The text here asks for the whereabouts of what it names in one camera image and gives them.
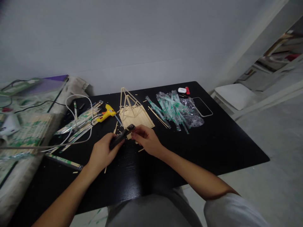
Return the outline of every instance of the red object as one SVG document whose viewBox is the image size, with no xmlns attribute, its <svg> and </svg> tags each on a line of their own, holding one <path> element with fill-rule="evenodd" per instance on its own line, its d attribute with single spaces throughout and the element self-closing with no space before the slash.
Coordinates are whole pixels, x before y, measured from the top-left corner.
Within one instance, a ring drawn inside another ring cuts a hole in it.
<svg viewBox="0 0 303 227">
<path fill-rule="evenodd" d="M 2 109 L 3 113 L 7 113 L 7 112 L 11 112 L 11 111 L 13 111 L 13 109 L 11 109 L 11 108 L 3 108 Z"/>
<path fill-rule="evenodd" d="M 293 61 L 295 60 L 297 57 L 299 57 L 301 54 L 292 54 L 292 55 L 288 55 L 285 58 L 289 61 Z"/>
<path fill-rule="evenodd" d="M 186 94 L 190 95 L 189 88 L 188 87 L 185 87 L 185 88 L 186 88 Z"/>
</svg>

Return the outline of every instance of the white device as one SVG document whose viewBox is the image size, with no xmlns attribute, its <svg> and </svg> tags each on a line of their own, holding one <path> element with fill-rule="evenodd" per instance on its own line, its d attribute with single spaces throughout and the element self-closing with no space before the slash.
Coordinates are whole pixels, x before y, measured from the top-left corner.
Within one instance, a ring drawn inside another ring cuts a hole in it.
<svg viewBox="0 0 303 227">
<path fill-rule="evenodd" d="M 179 93 L 186 93 L 186 89 L 185 88 L 178 88 L 178 92 Z"/>
<path fill-rule="evenodd" d="M 0 136 L 9 136 L 21 129 L 17 115 L 14 113 L 5 113 L 6 119 L 1 126 Z"/>
</svg>

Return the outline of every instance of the white sleeve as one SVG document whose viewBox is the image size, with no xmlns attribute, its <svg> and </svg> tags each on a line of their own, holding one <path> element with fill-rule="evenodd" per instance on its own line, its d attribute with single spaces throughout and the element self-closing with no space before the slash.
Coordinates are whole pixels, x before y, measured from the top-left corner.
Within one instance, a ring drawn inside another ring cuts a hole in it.
<svg viewBox="0 0 303 227">
<path fill-rule="evenodd" d="M 269 226 L 250 203 L 233 193 L 207 201 L 204 206 L 204 215 L 208 227 Z"/>
</svg>

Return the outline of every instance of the smartphone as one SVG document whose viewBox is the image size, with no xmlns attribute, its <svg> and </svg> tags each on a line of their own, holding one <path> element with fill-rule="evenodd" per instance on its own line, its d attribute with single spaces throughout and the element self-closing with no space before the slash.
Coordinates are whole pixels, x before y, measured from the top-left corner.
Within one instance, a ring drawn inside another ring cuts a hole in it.
<svg viewBox="0 0 303 227">
<path fill-rule="evenodd" d="M 213 115 L 213 112 L 209 109 L 209 107 L 203 102 L 200 97 L 192 98 L 192 100 L 195 103 L 195 107 L 201 117 L 208 117 Z"/>
</svg>

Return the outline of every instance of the wooden base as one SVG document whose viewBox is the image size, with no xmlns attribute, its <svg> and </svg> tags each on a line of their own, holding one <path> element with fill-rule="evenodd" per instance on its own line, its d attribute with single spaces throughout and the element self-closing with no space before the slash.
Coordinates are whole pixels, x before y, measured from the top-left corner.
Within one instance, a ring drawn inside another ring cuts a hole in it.
<svg viewBox="0 0 303 227">
<path fill-rule="evenodd" d="M 123 109 L 121 109 L 119 114 L 121 119 L 122 115 Z M 149 128 L 153 128 L 155 126 L 143 106 L 138 106 L 126 110 L 124 113 L 124 119 L 122 120 L 122 124 L 124 129 L 127 128 L 130 124 L 133 124 L 134 126 L 144 125 Z"/>
</svg>

